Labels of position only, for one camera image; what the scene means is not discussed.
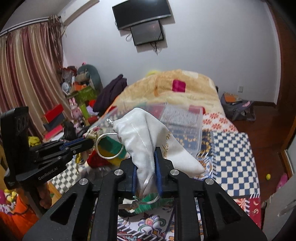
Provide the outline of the left human hand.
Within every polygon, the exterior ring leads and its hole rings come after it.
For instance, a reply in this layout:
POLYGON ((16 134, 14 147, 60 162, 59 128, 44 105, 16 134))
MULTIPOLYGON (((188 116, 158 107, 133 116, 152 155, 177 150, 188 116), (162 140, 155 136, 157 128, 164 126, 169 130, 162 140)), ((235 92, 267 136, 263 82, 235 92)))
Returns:
POLYGON ((40 205, 45 209, 49 209, 52 206, 52 198, 50 196, 50 190, 48 183, 44 183, 42 186, 37 188, 40 197, 40 205))

